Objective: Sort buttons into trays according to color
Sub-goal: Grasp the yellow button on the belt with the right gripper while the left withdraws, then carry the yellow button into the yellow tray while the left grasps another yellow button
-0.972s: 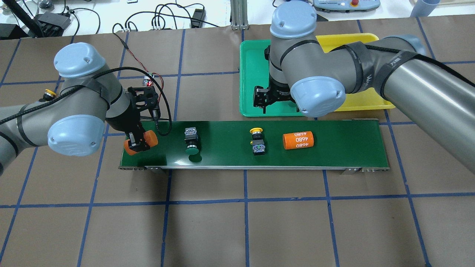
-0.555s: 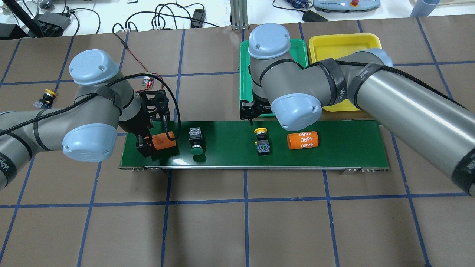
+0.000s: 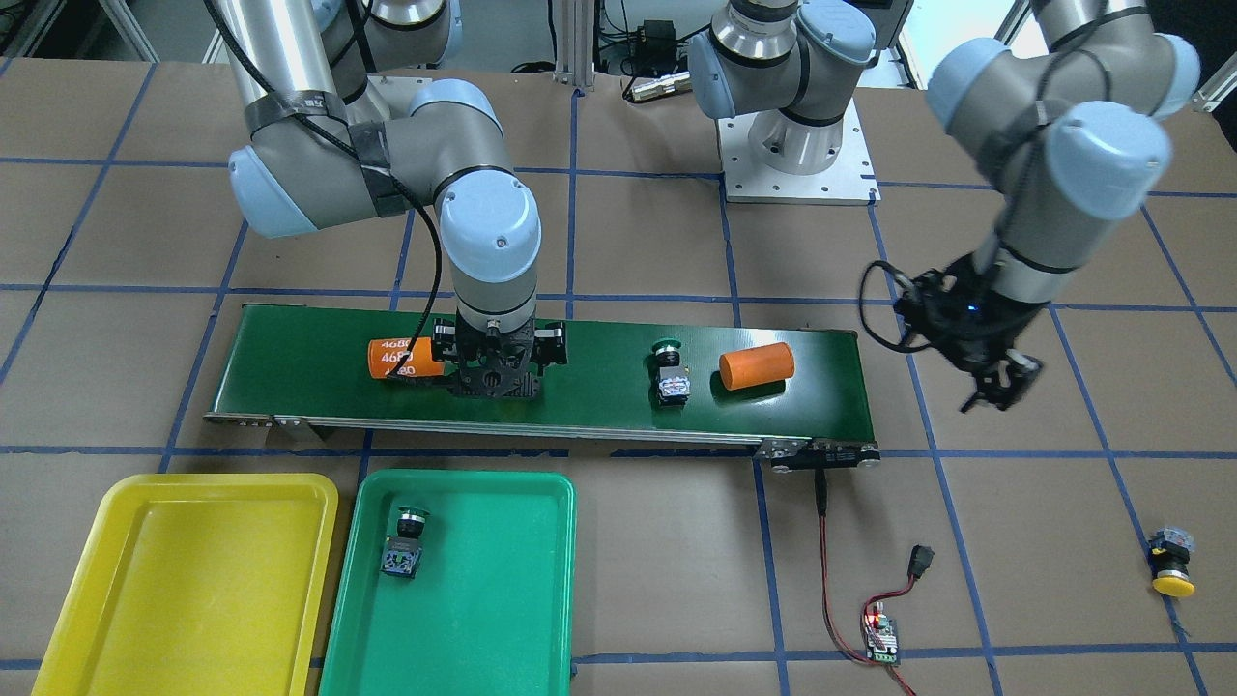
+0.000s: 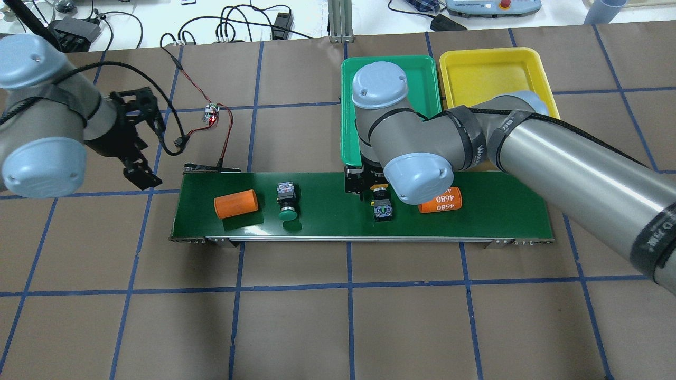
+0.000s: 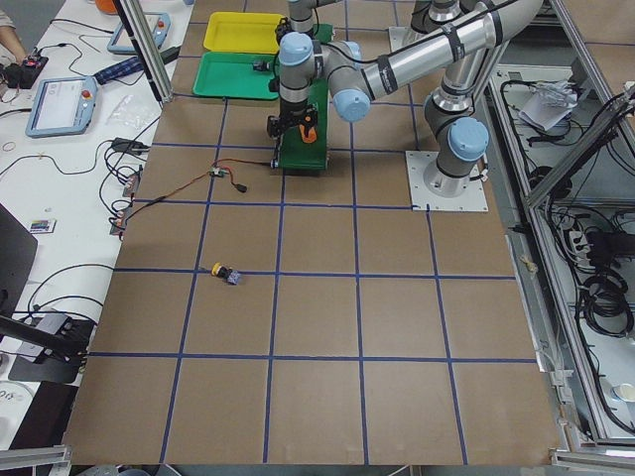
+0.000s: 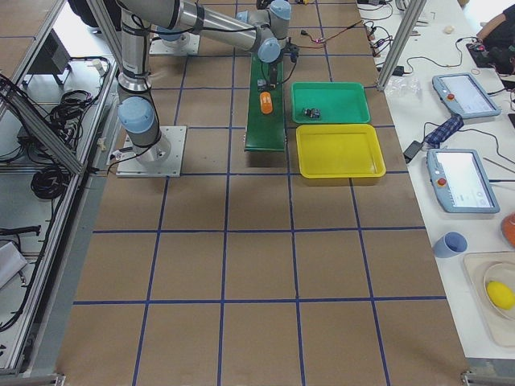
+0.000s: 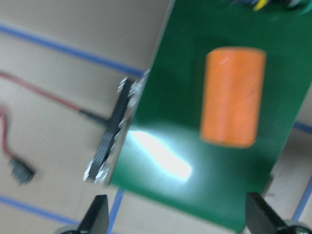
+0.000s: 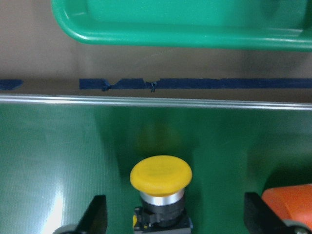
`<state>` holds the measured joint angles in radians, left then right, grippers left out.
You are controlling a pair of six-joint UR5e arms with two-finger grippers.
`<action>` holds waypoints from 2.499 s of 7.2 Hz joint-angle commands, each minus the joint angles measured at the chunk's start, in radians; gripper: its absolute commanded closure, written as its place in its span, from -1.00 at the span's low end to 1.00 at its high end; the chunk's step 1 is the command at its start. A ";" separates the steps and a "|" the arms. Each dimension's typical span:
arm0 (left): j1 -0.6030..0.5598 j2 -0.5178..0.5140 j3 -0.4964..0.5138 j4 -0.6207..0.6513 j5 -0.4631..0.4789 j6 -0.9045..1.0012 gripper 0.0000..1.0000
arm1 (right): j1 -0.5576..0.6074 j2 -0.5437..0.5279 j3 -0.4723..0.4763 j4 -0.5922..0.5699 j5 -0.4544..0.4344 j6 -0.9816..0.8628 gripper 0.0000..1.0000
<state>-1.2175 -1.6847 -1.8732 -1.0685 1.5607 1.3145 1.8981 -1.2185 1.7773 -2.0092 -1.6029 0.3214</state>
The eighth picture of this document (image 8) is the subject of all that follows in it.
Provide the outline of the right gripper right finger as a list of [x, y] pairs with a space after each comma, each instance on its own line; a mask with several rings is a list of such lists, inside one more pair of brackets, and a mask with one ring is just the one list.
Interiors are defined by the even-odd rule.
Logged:
[[302, 222], [281, 219], [255, 192], [244, 194], [243, 221], [250, 234], [310, 234]]

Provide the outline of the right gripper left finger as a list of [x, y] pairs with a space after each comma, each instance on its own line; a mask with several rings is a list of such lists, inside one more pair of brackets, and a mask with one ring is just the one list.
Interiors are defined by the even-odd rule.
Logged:
[[54, 234], [105, 234], [108, 228], [107, 201], [105, 195], [93, 197], [77, 225], [65, 225]]

